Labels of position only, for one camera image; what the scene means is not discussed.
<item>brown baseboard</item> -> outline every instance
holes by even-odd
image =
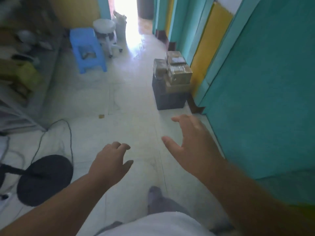
[[[168,51],[176,50],[176,42],[169,42],[164,30],[155,30],[155,37],[165,44]]]
[[[189,95],[189,97],[187,99],[187,103],[188,103],[188,106],[190,108],[191,113],[193,113],[193,114],[194,113],[200,113],[201,114],[204,110],[204,107],[200,108],[195,104],[195,101],[194,101],[191,94]]]

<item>person's left arm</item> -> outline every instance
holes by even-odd
[[[129,149],[124,143],[106,145],[88,174],[6,226],[0,236],[75,236],[100,198],[130,169],[132,160],[123,164]]]

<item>yellow wall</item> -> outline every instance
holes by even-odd
[[[49,0],[65,28],[92,26],[100,18],[97,0]]]
[[[232,18],[233,15],[219,3],[213,3],[208,22],[204,28],[199,46],[191,63],[192,77],[190,83],[193,96],[195,96],[205,78],[211,60]]]
[[[166,14],[166,21],[165,21],[165,32],[166,32],[167,37],[169,33],[169,28],[171,27],[173,6],[174,6],[174,0],[168,0],[168,7],[167,7],[167,14]]]

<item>white wall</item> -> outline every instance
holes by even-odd
[[[239,5],[241,4],[242,0],[216,0],[220,3],[225,9],[231,12],[233,15],[238,10]]]

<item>white shirt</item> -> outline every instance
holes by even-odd
[[[107,230],[99,236],[214,236],[186,214],[163,212]]]

